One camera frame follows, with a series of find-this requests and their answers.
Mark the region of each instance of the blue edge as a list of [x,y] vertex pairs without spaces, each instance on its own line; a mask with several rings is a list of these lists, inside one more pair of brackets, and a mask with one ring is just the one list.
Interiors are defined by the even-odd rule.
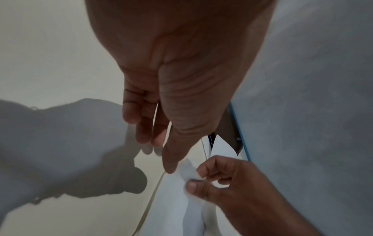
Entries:
[[241,132],[241,129],[240,129],[240,125],[239,125],[239,123],[237,121],[237,117],[236,117],[236,114],[234,112],[232,103],[229,103],[229,107],[230,107],[230,109],[232,111],[234,121],[236,122],[236,125],[237,125],[237,128],[238,128],[238,132],[240,133],[241,141],[242,141],[242,146],[243,146],[243,148],[245,150],[246,157],[248,158],[248,161],[251,161],[251,158],[250,158],[250,155],[249,155],[249,151],[248,151],[248,148],[246,147],[244,136],[242,135],[242,132]]

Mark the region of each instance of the finger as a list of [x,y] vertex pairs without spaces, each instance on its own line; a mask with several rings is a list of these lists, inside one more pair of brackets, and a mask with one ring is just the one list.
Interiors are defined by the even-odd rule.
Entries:
[[151,144],[154,147],[162,147],[164,140],[167,135],[167,128],[170,121],[167,119],[166,115],[163,112],[161,103],[158,103],[157,114],[155,115],[155,121],[153,126],[153,135]]
[[232,181],[232,178],[221,178],[218,180],[218,183],[222,185],[229,185]]
[[181,134],[177,129],[171,127],[167,143],[162,151],[164,170],[172,174],[175,172],[178,162],[181,161],[195,145],[200,137]]
[[125,122],[137,124],[141,120],[144,91],[124,79],[122,115]]
[[136,140],[141,144],[150,142],[152,138],[153,119],[158,101],[158,93],[145,93],[141,120],[136,125]]
[[213,174],[213,175],[208,175],[206,177],[206,180],[209,181],[209,182],[212,182],[212,181],[216,181],[216,180],[220,180],[220,179],[224,179],[224,178],[229,178],[229,176],[227,174],[224,174],[224,173],[216,173],[216,174]]
[[225,191],[225,189],[219,189],[209,182],[195,180],[188,181],[185,189],[188,193],[216,205],[222,202]]
[[206,176],[219,172],[226,174],[228,177],[232,177],[236,168],[241,164],[241,162],[242,160],[230,157],[214,156],[202,163],[197,168],[197,172],[201,178],[205,178]]

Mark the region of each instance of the hand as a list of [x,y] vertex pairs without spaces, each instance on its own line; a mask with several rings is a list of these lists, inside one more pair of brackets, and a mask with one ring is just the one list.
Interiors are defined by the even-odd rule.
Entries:
[[[197,172],[207,181],[189,181],[187,192],[220,207],[241,235],[320,235],[253,163],[215,156]],[[209,183],[215,180],[229,187],[219,189]]]
[[137,141],[162,146],[171,121],[162,158],[172,173],[219,124],[259,51],[275,0],[86,5],[97,38],[124,74],[123,118],[137,124]]

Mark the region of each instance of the wrinkled skin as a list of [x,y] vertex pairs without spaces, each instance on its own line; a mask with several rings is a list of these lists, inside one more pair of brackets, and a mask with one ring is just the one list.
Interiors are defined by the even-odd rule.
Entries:
[[[220,207],[240,235],[321,235],[253,163],[215,156],[202,163],[197,172],[207,181],[189,181],[186,190]],[[209,183],[215,180],[229,187],[219,189]]]
[[162,146],[171,121],[162,158],[172,173],[219,124],[259,51],[275,1],[86,0],[86,6],[97,38],[124,74],[123,118],[137,124],[137,141]]

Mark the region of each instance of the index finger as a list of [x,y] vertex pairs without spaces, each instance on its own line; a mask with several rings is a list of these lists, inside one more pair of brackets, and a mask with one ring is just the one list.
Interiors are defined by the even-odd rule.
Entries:
[[240,162],[241,160],[231,157],[213,156],[202,163],[197,168],[197,172],[201,178],[216,173],[224,173],[228,177],[232,177],[237,167],[240,165]]

